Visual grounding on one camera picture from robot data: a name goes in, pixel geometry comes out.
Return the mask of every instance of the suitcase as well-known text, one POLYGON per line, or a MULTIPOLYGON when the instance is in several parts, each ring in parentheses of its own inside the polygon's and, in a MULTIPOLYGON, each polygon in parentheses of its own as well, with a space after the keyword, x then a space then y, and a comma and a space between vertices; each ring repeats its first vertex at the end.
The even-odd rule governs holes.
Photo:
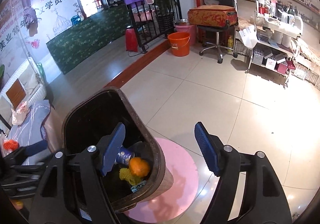
POLYGON ((227 28, 238 24, 238 15, 234 7, 204 5, 188 11, 189 23, 198 26, 227 28))

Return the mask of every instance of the blue can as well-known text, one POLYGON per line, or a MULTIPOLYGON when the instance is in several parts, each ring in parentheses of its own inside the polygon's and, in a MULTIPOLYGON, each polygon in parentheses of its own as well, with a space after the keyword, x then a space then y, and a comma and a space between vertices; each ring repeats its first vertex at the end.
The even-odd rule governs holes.
POLYGON ((129 165, 129 161, 131 158, 134 158, 134 152, 131 152, 127 148, 124 148, 123 146, 121 146, 115 163, 129 165))

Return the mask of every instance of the pink bucket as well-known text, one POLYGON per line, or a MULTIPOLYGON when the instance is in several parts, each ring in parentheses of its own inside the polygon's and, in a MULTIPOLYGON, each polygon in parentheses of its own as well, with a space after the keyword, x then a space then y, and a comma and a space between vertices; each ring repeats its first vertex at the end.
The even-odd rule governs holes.
POLYGON ((174 25, 177 32, 187 32, 190 34, 190 45, 194 45, 196 43, 196 35, 197 35, 197 26, 196 25, 189 25, 189 26, 178 26, 174 25))

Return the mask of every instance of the pink box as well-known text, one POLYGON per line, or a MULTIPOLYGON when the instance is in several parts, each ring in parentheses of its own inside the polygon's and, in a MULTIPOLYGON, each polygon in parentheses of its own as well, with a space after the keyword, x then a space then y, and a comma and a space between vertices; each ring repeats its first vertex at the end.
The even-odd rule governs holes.
POLYGON ((275 66, 275 70, 277 72, 280 72, 282 74, 285 74, 285 72, 287 71, 287 63, 286 62, 281 62, 281 63, 277 63, 276 66, 275 66))

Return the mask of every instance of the metal screw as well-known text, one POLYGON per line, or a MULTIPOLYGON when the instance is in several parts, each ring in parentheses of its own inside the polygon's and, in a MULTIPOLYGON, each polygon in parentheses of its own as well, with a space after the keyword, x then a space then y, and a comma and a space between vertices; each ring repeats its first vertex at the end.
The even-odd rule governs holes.
POLYGON ((264 154, 264 152, 259 151, 257 153, 257 156, 260 157, 260 158, 263 158, 263 157, 265 157, 265 154, 264 154))
POLYGON ((90 146, 87 148, 88 152, 94 152, 96 149, 96 146, 90 146))
POLYGON ((223 149, 224 149, 225 151, 227 151, 227 152, 231 152, 231 151, 232 151, 232 147, 231 147, 231 146, 228 146, 228 145, 224 146, 223 149))
POLYGON ((55 154, 55 157, 56 158, 60 158, 60 157, 62 157, 63 156, 63 153, 62 152, 57 152, 56 154, 55 154))

